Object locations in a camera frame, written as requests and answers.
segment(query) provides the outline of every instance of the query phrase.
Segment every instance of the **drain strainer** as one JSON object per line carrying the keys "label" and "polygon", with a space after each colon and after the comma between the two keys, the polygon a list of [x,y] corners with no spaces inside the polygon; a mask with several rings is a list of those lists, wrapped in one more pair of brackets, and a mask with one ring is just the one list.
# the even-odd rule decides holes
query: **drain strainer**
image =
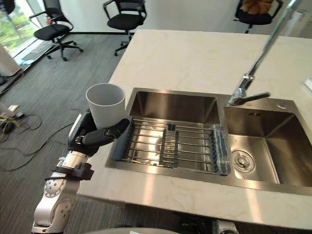
{"label": "drain strainer", "polygon": [[248,173],[254,169],[254,159],[245,151],[237,150],[232,152],[235,169]]}

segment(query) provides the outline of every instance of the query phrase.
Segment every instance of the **gray carpet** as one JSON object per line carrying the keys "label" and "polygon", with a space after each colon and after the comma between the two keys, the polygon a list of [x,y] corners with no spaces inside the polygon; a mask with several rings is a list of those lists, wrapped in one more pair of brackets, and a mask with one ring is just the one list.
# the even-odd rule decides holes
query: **gray carpet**
{"label": "gray carpet", "polygon": [[[16,129],[0,148],[18,148],[31,153],[56,130],[74,122],[79,110],[87,108],[85,91],[99,82],[108,82],[122,53],[114,56],[125,36],[115,35],[71,35],[65,41],[74,39],[84,50],[66,49],[64,62],[59,51],[53,59],[43,58],[31,68],[25,77],[1,97],[2,105],[19,104],[25,114],[39,115],[42,125],[21,134]],[[28,124],[37,126],[39,120],[30,117]],[[33,213],[42,197],[44,178],[51,174],[60,156],[66,154],[66,141],[70,127],[56,134],[36,157],[15,172],[0,172],[0,233],[29,234]],[[30,156],[17,151],[0,149],[0,165],[12,169],[22,165]],[[71,215],[66,234],[81,234],[89,231],[111,228],[126,224],[164,228],[178,231],[181,214],[170,211],[127,205],[114,205],[87,198],[78,198]],[[269,228],[259,225],[238,223],[241,233],[308,233],[290,229]]]}

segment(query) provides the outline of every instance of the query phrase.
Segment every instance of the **chrome faucet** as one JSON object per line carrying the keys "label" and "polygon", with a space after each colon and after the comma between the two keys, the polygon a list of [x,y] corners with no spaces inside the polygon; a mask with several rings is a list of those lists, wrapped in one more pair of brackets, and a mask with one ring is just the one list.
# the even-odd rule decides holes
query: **chrome faucet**
{"label": "chrome faucet", "polygon": [[247,96],[246,91],[255,79],[254,74],[256,70],[258,69],[262,61],[264,60],[265,56],[267,55],[271,47],[274,45],[276,39],[278,38],[278,35],[283,30],[288,19],[292,16],[293,12],[296,10],[300,2],[301,0],[291,0],[291,2],[288,4],[282,17],[279,19],[276,27],[274,28],[272,34],[270,35],[265,46],[263,47],[258,59],[254,62],[251,70],[248,73],[243,75],[243,78],[240,81],[238,87],[234,90],[229,100],[230,105],[233,105],[233,106],[243,105],[244,103],[248,101],[257,100],[260,98],[267,98],[271,95],[269,92],[263,92],[260,94]]}

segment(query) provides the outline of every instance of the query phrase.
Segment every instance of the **double sink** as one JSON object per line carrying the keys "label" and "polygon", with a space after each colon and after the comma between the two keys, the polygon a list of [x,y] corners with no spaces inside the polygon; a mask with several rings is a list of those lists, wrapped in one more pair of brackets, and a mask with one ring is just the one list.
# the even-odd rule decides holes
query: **double sink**
{"label": "double sink", "polygon": [[[113,146],[105,166],[312,195],[312,135],[295,103],[263,98],[230,106],[229,98],[135,88],[127,106],[131,133]],[[227,176],[213,169],[210,133],[215,124],[225,132]]]}

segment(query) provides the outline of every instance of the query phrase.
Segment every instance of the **chair base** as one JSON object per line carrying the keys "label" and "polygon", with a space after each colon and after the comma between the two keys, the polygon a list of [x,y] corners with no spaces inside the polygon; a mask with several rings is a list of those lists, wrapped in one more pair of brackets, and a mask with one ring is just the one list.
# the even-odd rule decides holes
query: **chair base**
{"label": "chair base", "polygon": [[249,30],[252,29],[252,28],[253,28],[253,25],[249,24],[247,30],[245,31],[245,34],[248,34]]}
{"label": "chair base", "polygon": [[118,53],[117,53],[118,51],[126,49],[129,45],[130,41],[131,41],[132,37],[131,37],[130,31],[126,31],[125,33],[128,35],[129,41],[122,41],[121,42],[121,44],[120,44],[121,47],[115,50],[115,53],[114,53],[115,56],[118,56]]}
{"label": "chair base", "polygon": [[62,59],[64,61],[67,61],[67,58],[64,57],[63,55],[63,51],[65,48],[79,49],[80,52],[83,52],[82,49],[80,49],[78,46],[75,46],[77,44],[73,40],[62,43],[58,38],[56,39],[57,39],[56,45],[44,53],[44,55],[47,56],[48,59],[52,59],[52,57],[50,56],[51,53],[55,52],[56,50],[60,50]]}

